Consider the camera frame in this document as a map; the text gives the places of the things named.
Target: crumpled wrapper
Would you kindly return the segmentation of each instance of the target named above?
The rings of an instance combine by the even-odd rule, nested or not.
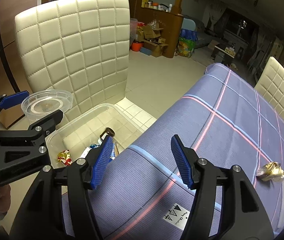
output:
[[[273,180],[275,182],[282,182],[284,180],[284,170],[278,162],[270,162],[257,170],[256,176],[263,180]]]
[[[64,150],[58,154],[57,157],[58,162],[62,162],[65,166],[69,166],[72,164],[72,159],[70,156],[69,150]]]

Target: plaid tablecloth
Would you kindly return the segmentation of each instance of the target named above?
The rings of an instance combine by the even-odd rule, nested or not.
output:
[[[108,165],[102,184],[90,192],[105,239],[180,238],[182,230],[163,216],[175,203],[190,210],[195,193],[179,177],[170,149],[174,134],[216,166],[240,165],[261,198],[274,232],[281,231],[281,183],[263,183],[255,174],[270,161],[282,163],[284,169],[284,122],[248,83],[224,65],[212,64],[181,99]],[[63,208],[66,231],[72,235],[67,194]],[[217,232],[220,210],[218,187],[211,235]]]

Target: white leather chair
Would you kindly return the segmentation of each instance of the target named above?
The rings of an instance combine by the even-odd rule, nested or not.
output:
[[[67,90],[62,124],[100,103],[125,97],[129,65],[128,0],[58,0],[15,17],[16,41],[33,92]]]
[[[284,68],[270,57],[255,89],[284,120]]]

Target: plastic lid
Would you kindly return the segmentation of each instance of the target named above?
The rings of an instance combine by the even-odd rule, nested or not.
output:
[[[29,95],[21,103],[21,108],[29,120],[37,121],[58,109],[65,113],[72,108],[72,103],[70,92],[52,89]]]

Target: clear plastic bin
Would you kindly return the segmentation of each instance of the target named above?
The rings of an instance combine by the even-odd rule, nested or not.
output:
[[[46,137],[52,167],[64,167],[57,161],[58,153],[64,150],[70,151],[72,161],[78,159],[85,147],[97,143],[106,127],[114,130],[120,153],[144,132],[117,106],[100,104]]]

